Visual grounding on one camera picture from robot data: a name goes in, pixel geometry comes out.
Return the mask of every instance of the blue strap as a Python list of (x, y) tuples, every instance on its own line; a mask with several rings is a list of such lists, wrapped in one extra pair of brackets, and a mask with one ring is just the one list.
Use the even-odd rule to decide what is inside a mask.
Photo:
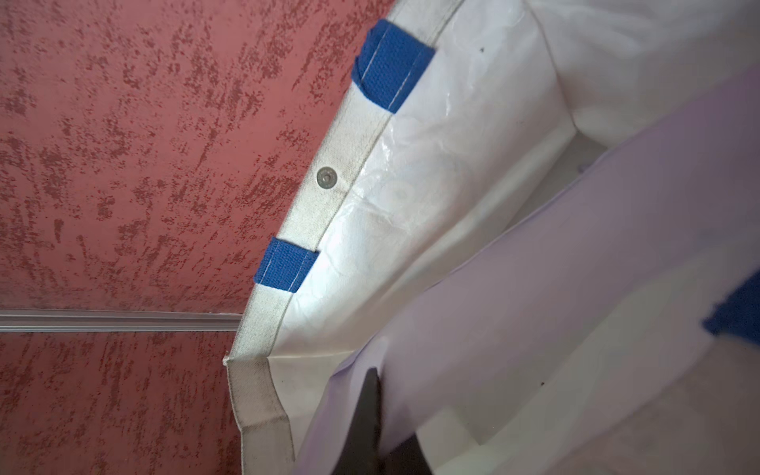
[(393, 113), (423, 75), (435, 50), (387, 20), (367, 33), (351, 79), (367, 99)]
[(272, 238), (253, 281), (267, 287), (296, 292), (318, 255), (318, 252)]
[(713, 335), (728, 333), (760, 345), (760, 271), (734, 290), (702, 326)]

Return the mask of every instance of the stitching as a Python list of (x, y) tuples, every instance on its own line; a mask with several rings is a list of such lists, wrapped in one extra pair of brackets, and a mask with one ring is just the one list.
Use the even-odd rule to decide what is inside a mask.
[(301, 275), (301, 270), (303, 269), (303, 265), (306, 262), (306, 258), (308, 258), (309, 253), (305, 252), (303, 254), (303, 259), (301, 259), (301, 265), (298, 267), (298, 272), (296, 273), (296, 276), (293, 278), (293, 282), (290, 283), (290, 287), (287, 288), (287, 291), (290, 292), (290, 289), (293, 288), (293, 285), (296, 283), (296, 280), (298, 280), (298, 276)]
[(375, 47), (375, 52), (372, 54), (372, 57), (369, 59), (369, 63), (367, 63), (367, 69), (364, 70), (364, 73), (362, 74), (361, 81), (364, 82), (364, 77), (369, 72), (369, 67), (372, 66), (372, 62), (375, 61), (375, 56), (377, 56), (378, 51), (380, 51), (380, 45), (382, 44), (382, 40), (385, 39), (385, 35), (388, 34), (388, 31), (391, 31), (391, 28), (393, 25), (388, 25), (388, 28), (385, 29), (382, 36), (380, 37), (380, 41), (378, 41), (378, 45)]
[(391, 103), (388, 104), (388, 110), (393, 109), (393, 103), (396, 102), (396, 98), (398, 97), (398, 94), (401, 93), (401, 90), (404, 89), (404, 85), (409, 80), (409, 76), (412, 75), (412, 71), (414, 71), (414, 65), (417, 64), (417, 59), (420, 58), (420, 55), (422, 54), (424, 48), (420, 48), (420, 50), (417, 52), (417, 56), (414, 57), (414, 61), (412, 61), (412, 65), (409, 67), (409, 72), (407, 73), (407, 76), (404, 78), (404, 82), (401, 83), (401, 86), (398, 87), (398, 90), (396, 91), (396, 95), (393, 96), (393, 99), (391, 99)]
[(266, 285), (264, 283), (264, 277), (267, 276), (267, 272), (269, 272), (269, 266), (272, 265), (272, 261), (274, 260), (274, 256), (277, 254), (277, 249), (280, 247), (280, 243), (282, 241), (277, 241), (277, 244), (274, 245), (274, 250), (272, 251), (272, 257), (269, 258), (269, 262), (267, 263), (267, 268), (264, 269), (264, 275), (261, 276), (261, 285)]

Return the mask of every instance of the red wall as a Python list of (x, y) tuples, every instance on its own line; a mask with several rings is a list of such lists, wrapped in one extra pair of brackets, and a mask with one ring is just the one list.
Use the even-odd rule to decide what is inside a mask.
[(233, 475), (231, 333), (0, 334), (0, 473)]
[(241, 312), (391, 0), (6, 0), (0, 306)]

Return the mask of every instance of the metal strip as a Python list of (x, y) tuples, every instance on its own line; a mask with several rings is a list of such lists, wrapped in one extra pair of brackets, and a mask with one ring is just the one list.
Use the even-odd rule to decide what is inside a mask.
[(2, 331), (236, 331), (236, 313), (0, 310)]

